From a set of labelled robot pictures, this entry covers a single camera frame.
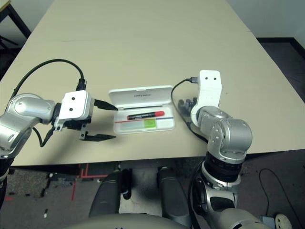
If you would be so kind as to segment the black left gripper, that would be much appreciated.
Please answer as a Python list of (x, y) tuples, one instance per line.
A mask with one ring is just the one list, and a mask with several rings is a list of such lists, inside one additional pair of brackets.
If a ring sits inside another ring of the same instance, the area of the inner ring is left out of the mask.
[[(93, 105), (103, 110), (118, 110), (118, 108), (115, 107), (114, 105), (98, 99), (93, 99)], [(103, 134), (88, 135), (87, 125), (90, 124), (91, 121), (92, 121), (91, 117), (85, 120), (69, 120), (64, 123), (63, 127), (67, 129), (80, 131), (80, 140), (83, 141), (105, 141), (105, 140), (114, 139), (116, 137), (112, 135), (103, 135)]]

